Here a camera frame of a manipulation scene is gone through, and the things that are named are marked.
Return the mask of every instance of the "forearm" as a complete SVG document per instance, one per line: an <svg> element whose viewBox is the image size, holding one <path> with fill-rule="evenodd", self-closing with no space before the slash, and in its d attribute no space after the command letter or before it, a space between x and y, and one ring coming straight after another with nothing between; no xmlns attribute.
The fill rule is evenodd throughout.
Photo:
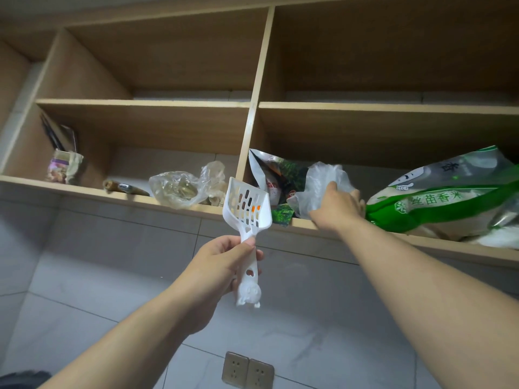
<svg viewBox="0 0 519 389"><path fill-rule="evenodd" d="M185 307L168 288L108 332L43 389L152 388L187 337Z"/></svg>
<svg viewBox="0 0 519 389"><path fill-rule="evenodd" d="M517 301L365 220L340 235L443 387L519 385Z"/></svg>

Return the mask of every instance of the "person's left arm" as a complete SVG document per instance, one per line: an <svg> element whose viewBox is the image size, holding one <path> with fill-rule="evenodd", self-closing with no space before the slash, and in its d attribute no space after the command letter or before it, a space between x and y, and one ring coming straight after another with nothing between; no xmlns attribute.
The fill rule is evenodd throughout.
<svg viewBox="0 0 519 389"><path fill-rule="evenodd" d="M218 237L200 248L178 279L110 330L42 389L152 388L185 338L211 320L220 298L237 286L254 239ZM261 260L263 253L257 251Z"/></svg>

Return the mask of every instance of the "person's right arm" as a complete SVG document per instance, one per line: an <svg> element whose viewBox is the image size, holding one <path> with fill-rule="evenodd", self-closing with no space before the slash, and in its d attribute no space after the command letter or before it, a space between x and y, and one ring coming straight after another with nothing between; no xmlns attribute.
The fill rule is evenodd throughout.
<svg viewBox="0 0 519 389"><path fill-rule="evenodd" d="M519 302L366 221L359 196L330 183L312 220L348 245L438 383L519 388Z"/></svg>

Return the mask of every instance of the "person's right hand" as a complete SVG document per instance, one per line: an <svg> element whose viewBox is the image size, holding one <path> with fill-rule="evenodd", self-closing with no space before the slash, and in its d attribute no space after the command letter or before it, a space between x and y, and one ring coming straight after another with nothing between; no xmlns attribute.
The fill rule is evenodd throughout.
<svg viewBox="0 0 519 389"><path fill-rule="evenodd" d="M338 191L337 183L330 182L321 201L321 208L312 210L309 215L319 229L339 232L354 226L364 219L366 203L360 199L360 191L351 193Z"/></svg>

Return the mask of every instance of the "clear plastic bag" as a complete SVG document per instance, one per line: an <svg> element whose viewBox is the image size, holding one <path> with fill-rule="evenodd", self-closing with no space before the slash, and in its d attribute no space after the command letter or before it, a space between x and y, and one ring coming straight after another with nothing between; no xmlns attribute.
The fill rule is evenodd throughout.
<svg viewBox="0 0 519 389"><path fill-rule="evenodd" d="M308 213L321 207L326 187L330 182L337 183L337 189L340 191L351 192L354 190L348 174L341 165L317 162L308 168L305 190L296 192L294 196L287 199L287 203L298 217L309 220Z"/></svg>
<svg viewBox="0 0 519 389"><path fill-rule="evenodd" d="M227 183L225 165L213 161L202 167L200 178L188 172L165 172L149 178L153 195L161 205L186 209L197 203L223 206Z"/></svg>

